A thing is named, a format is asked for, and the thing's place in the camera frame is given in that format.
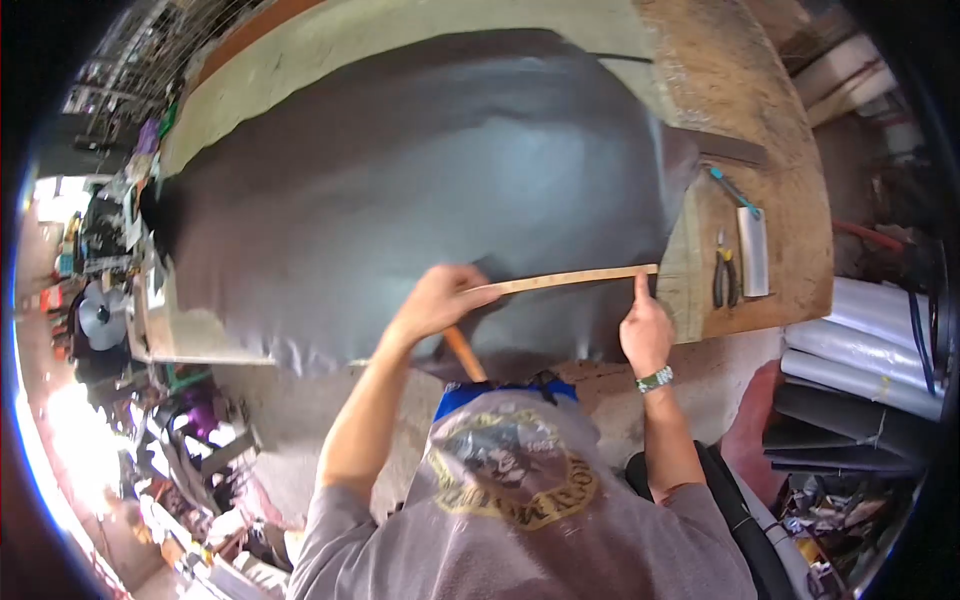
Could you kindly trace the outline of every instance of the gray t-shirt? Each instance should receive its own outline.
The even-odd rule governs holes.
[[[640,498],[557,398],[489,392],[434,423],[379,527],[352,492],[318,488],[287,597],[756,598],[707,487]]]

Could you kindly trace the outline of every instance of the hand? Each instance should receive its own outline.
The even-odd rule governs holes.
[[[634,279],[634,305],[620,323],[620,346],[637,379],[666,367],[673,341],[673,324],[660,304],[650,298],[647,274],[638,274]]]
[[[473,265],[438,265],[431,268],[391,323],[391,330],[406,344],[440,333],[474,308],[500,298],[492,289],[472,288],[490,283]]]

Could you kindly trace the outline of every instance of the metal rack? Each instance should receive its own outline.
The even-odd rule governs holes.
[[[136,0],[77,73],[64,113],[88,115],[84,144],[159,116],[179,96],[191,60],[273,0]]]

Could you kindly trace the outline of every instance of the wristband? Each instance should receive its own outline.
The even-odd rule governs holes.
[[[653,392],[657,388],[665,386],[671,381],[673,381],[673,369],[670,369],[670,366],[667,365],[652,375],[638,379],[636,381],[636,388],[640,390],[641,394],[647,394],[648,392]]]

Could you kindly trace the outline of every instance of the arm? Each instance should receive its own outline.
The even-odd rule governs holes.
[[[495,290],[470,289],[486,283],[472,266],[442,265],[420,279],[326,436],[317,469],[319,486],[342,486],[370,504],[373,483],[390,452],[410,351],[470,310],[499,298]]]
[[[634,305],[620,324],[620,345],[635,377],[640,379],[665,367],[673,340],[673,325],[657,301],[650,297],[647,275],[641,273],[634,284]],[[647,473],[654,500],[662,504],[683,484],[706,484],[673,387],[665,385],[646,394],[643,412]]]

